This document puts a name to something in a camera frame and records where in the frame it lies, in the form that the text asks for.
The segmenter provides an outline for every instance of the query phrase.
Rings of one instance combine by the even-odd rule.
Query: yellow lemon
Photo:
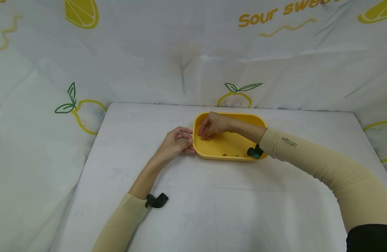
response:
[[[262,84],[263,83],[251,84],[237,89],[235,85],[225,83],[224,85],[228,88],[228,90],[230,90],[230,92],[219,99],[217,107],[250,108],[252,105],[251,98],[248,95],[239,92],[254,89]]]
[[[77,119],[78,125],[87,133],[97,135],[101,127],[106,108],[99,101],[82,100],[72,112]]]
[[[380,2],[366,13],[358,16],[359,22],[365,24],[379,22],[384,19],[387,19],[387,0]]]
[[[93,29],[98,24],[98,8],[94,0],[65,0],[66,19],[75,26]]]
[[[371,145],[382,163],[387,162],[387,120],[364,128]]]
[[[82,100],[76,106],[76,85],[74,82],[70,85],[68,94],[71,103],[60,105],[55,109],[55,113],[68,114],[71,112],[76,117],[77,124],[82,130],[88,134],[97,135],[106,114],[104,104],[96,100]]]

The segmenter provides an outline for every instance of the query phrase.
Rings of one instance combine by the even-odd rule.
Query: yellow plastic container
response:
[[[210,141],[202,140],[198,136],[198,131],[203,120],[209,112],[199,114],[193,124],[193,147],[198,155],[204,159],[218,159],[231,161],[247,161],[254,162],[254,159],[247,155],[249,148],[255,148],[256,143],[244,138],[236,133],[225,132],[215,135]],[[239,113],[219,113],[225,116],[242,120],[244,122],[266,127],[267,124],[254,114],[239,114]],[[268,155],[263,153],[260,159],[264,159]]]

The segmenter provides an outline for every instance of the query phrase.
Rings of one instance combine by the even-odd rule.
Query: white backdrop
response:
[[[387,0],[0,0],[0,251],[48,250],[110,102],[351,111],[387,169]]]

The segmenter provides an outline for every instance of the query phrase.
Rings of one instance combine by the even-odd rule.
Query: yellow squiggle line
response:
[[[313,23],[315,23],[317,21],[317,19],[315,19],[315,18],[312,18],[312,19],[308,19],[307,21],[305,21],[304,23],[302,23],[302,24],[300,24],[299,26],[297,26],[297,27],[291,27],[291,26],[288,26],[288,25],[285,25],[285,26],[282,26],[282,27],[279,27],[276,31],[274,31],[272,34],[265,34],[265,33],[260,33],[260,34],[258,34],[258,37],[260,37],[260,36],[263,36],[263,37],[272,37],[273,35],[275,35],[278,31],[280,31],[281,29],[283,29],[283,28],[286,28],[286,29],[288,29],[288,30],[290,30],[290,31],[295,31],[295,30],[297,30],[297,29],[300,29],[301,27],[303,27],[305,24],[307,24],[308,22],[313,22]]]
[[[0,51],[5,50],[8,47],[8,39],[6,37],[6,33],[15,32],[17,30],[17,19],[23,19],[23,18],[24,17],[21,15],[13,16],[13,27],[10,29],[1,31],[1,34],[3,35],[3,38],[4,38],[4,44],[0,46]]]

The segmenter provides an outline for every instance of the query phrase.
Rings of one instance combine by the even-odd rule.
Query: white tablecloth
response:
[[[387,185],[387,173],[351,113],[112,103],[51,251],[89,252],[166,133],[179,125],[192,128],[206,111],[256,114],[270,127],[358,160]],[[346,250],[331,191],[271,157],[231,162],[180,156],[157,178],[152,194],[160,193],[169,201],[148,212],[129,251]]]

